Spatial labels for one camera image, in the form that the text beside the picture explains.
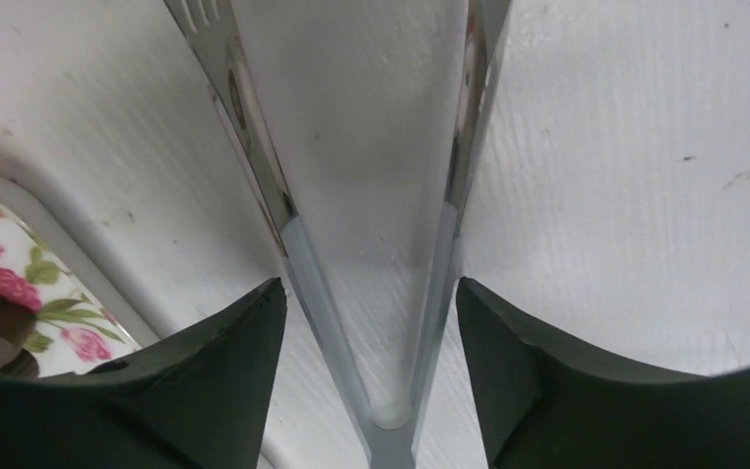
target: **metal tongs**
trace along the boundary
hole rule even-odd
[[[363,381],[323,273],[286,185],[252,83],[229,0],[165,0],[216,94],[221,118],[250,175],[289,279],[372,469],[412,469],[447,312],[460,270],[459,236],[507,38],[510,0],[467,3],[464,64],[433,269],[403,425],[376,425]]]

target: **stainless steel tong arm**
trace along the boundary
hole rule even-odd
[[[450,298],[460,268],[459,235],[507,38],[510,0],[467,6],[464,63],[433,270],[410,381],[411,414],[385,429],[372,408],[334,301],[286,184],[255,93],[229,0],[165,0],[213,87],[217,110],[284,258],[289,279],[372,469],[413,469]]]

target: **white wall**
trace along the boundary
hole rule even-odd
[[[235,8],[284,169],[389,412],[429,268],[465,8]],[[705,373],[750,363],[750,1],[522,0],[509,41],[467,274],[632,358]],[[0,174],[161,334],[280,275],[204,77],[157,0],[0,0],[0,152]],[[266,455],[278,469],[363,467],[292,310]],[[454,326],[424,468],[483,460]]]

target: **green leaf print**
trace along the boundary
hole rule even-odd
[[[102,313],[97,313],[95,311],[89,311],[89,310],[70,310],[66,314],[69,316],[77,317],[77,318],[91,318],[94,320],[107,320],[107,318]]]
[[[53,300],[49,302],[48,304],[44,305],[42,309],[39,310],[36,316],[43,316],[49,313],[62,313],[78,305],[81,302],[82,300],[74,300],[72,298],[61,298],[58,300]]]
[[[24,268],[24,277],[32,285],[52,285],[59,281],[61,270],[51,261],[34,262]]]
[[[35,264],[41,262],[41,256],[43,255],[39,246],[33,246],[30,248],[30,263]]]
[[[30,336],[27,337],[26,342],[24,342],[24,349],[33,354],[40,354],[46,351],[52,343],[53,339],[37,330],[34,330],[30,332]]]

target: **white textured surface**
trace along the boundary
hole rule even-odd
[[[236,3],[282,164],[389,411],[429,268],[464,7]],[[750,363],[750,0],[523,0],[510,31],[467,274],[632,358]],[[281,273],[158,0],[0,0],[0,154],[0,175],[162,335]],[[291,304],[264,454],[362,468]],[[453,317],[425,428],[420,467],[481,467]]]

